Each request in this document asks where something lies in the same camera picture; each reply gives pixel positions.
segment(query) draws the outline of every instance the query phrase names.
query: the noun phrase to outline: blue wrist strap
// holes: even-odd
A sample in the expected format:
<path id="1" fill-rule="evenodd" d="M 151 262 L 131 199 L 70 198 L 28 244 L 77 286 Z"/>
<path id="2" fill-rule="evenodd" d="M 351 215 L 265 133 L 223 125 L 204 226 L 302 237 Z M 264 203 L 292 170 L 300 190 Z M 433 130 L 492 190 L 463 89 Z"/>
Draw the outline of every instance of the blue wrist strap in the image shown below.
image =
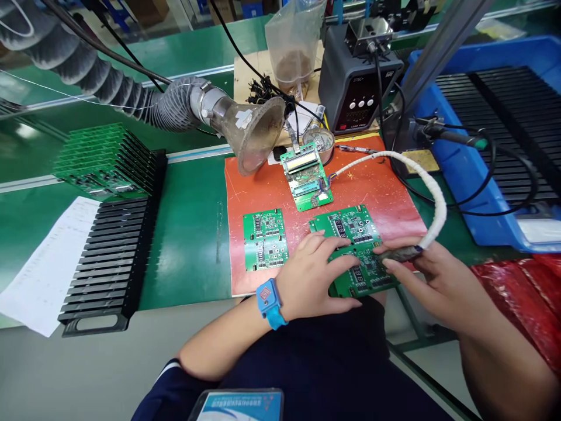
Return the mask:
<path id="1" fill-rule="evenodd" d="M 288 322 L 282 317 L 280 309 L 282 307 L 279 292 L 276 289 L 275 279 L 271 278 L 255 291 L 257 296 L 257 307 L 263 318 L 267 318 L 269 324 L 274 330 L 281 326 L 288 325 Z"/>

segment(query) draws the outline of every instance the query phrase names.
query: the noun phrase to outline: flexible duct hose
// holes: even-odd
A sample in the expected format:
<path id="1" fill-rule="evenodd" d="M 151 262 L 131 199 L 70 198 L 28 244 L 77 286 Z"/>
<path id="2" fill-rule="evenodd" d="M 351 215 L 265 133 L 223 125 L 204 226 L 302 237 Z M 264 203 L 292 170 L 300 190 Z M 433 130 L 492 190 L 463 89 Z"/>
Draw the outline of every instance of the flexible duct hose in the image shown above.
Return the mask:
<path id="1" fill-rule="evenodd" d="M 199 126 L 189 105 L 189 93 L 193 84 L 203 84 L 204 79 L 176 80 L 163 94 L 143 88 L 99 58 L 95 49 L 63 27 L 57 17 L 41 11 L 34 0 L 15 1 L 25 16 L 12 0 L 0 0 L 0 20 L 12 29 L 0 26 L 0 41 L 7 49 L 21 51 L 35 66 L 58 74 L 63 83 L 78 86 L 85 95 L 154 127 L 185 132 Z"/>

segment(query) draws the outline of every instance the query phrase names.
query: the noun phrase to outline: dark blue clothing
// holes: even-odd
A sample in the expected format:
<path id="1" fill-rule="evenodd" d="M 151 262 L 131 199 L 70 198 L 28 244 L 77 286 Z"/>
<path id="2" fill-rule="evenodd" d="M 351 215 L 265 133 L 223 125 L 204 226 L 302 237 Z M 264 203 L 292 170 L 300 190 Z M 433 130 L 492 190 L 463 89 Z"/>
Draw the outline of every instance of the dark blue clothing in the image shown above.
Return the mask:
<path id="1" fill-rule="evenodd" d="M 134 421 L 185 421 L 206 389 L 280 388 L 285 420 L 410 420 L 450 417 L 389 361 L 384 308 L 373 298 L 341 315 L 293 320 L 253 344 L 222 382 L 179 364 L 165 370 Z"/>

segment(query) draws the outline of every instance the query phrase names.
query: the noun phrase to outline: hand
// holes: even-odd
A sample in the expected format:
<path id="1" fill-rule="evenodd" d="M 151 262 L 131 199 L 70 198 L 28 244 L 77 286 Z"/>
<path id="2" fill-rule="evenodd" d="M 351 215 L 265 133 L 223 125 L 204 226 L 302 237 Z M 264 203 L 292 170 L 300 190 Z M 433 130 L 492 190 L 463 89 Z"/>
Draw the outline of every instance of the hand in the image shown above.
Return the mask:
<path id="1" fill-rule="evenodd" d="M 344 313 L 360 307 L 354 298 L 332 298 L 327 295 L 329 285 L 351 267 L 360 265 L 355 256 L 341 256 L 327 262 L 337 247 L 351 244 L 349 239 L 325 238 L 325 230 L 306 236 L 289 257 L 276 277 L 285 320 Z"/>
<path id="2" fill-rule="evenodd" d="M 419 237 L 385 241 L 374 253 L 418 244 Z M 413 260 L 413 266 L 425 275 L 427 282 L 417 278 L 401 263 L 384 259 L 382 264 L 437 319 L 458 333 L 476 338 L 500 317 L 487 292 L 464 263 L 434 242 Z"/>

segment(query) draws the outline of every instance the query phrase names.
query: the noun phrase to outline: blue plastic tray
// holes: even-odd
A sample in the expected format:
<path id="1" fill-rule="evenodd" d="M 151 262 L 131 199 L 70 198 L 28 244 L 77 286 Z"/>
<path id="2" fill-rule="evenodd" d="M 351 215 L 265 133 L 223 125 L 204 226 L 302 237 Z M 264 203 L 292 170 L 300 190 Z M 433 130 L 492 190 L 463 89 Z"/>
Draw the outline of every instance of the blue plastic tray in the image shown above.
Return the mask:
<path id="1" fill-rule="evenodd" d="M 411 65 L 418 60 L 420 54 L 421 51 L 411 53 L 409 57 Z M 442 74 L 523 65 L 531 68 L 557 93 L 561 94 L 561 41 L 550 36 L 462 47 L 452 57 Z M 446 123 L 462 124 L 441 90 L 436 83 L 433 83 L 421 97 L 419 105 L 415 108 L 415 115 L 422 117 L 435 113 L 444 117 Z M 438 140 L 435 142 L 432 152 L 457 201 L 461 201 L 475 192 L 487 175 L 487 166 L 479 152 L 473 148 Z M 509 209 L 509 205 L 504 200 L 497 184 L 491 180 L 477 198 L 462 205 L 461 209 L 493 213 L 506 211 Z M 554 209 L 554 211 L 557 211 L 555 214 L 561 215 L 559 209 Z M 464 215 L 464 218 L 476 243 L 481 246 L 509 245 L 530 253 L 561 252 L 561 242 L 529 242 L 514 215 L 493 217 Z"/>

